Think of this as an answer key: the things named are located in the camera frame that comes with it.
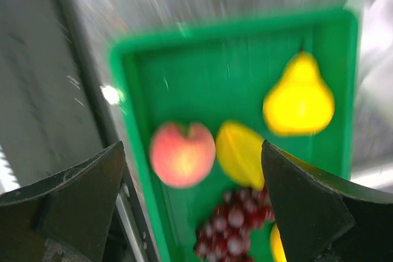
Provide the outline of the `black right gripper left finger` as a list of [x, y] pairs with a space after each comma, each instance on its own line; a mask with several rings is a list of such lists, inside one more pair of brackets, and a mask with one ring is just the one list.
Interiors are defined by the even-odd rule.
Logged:
[[122, 181], [122, 142], [1, 195], [1, 261], [101, 261]]

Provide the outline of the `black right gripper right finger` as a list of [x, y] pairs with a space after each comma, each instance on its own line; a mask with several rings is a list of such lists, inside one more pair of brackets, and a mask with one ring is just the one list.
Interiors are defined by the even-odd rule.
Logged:
[[262, 171], [287, 261], [392, 261], [392, 194], [262, 144]]

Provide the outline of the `orange fruit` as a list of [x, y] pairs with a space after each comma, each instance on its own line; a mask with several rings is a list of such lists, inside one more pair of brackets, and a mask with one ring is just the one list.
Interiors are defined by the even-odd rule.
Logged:
[[270, 233], [270, 250], [274, 262], [286, 262], [281, 236], [276, 224], [273, 225]]

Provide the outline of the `purple grape bunch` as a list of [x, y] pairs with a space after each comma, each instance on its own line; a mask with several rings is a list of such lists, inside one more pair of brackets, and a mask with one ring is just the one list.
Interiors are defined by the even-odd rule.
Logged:
[[266, 187], [227, 190], [196, 230], [193, 252], [200, 261], [255, 261], [251, 234], [275, 221]]

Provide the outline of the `yellow lemon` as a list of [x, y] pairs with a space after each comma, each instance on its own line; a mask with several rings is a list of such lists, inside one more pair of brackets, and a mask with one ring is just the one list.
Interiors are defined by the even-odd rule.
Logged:
[[277, 136], [310, 136], [330, 124], [335, 113], [331, 89], [321, 76], [315, 57], [300, 51], [263, 99], [262, 114]]

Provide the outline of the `peach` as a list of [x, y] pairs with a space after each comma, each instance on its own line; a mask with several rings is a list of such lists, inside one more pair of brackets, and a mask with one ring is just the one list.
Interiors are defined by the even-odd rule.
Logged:
[[193, 187], [214, 164], [216, 146], [211, 132], [198, 122], [165, 122], [154, 132], [149, 159], [158, 178], [173, 188]]

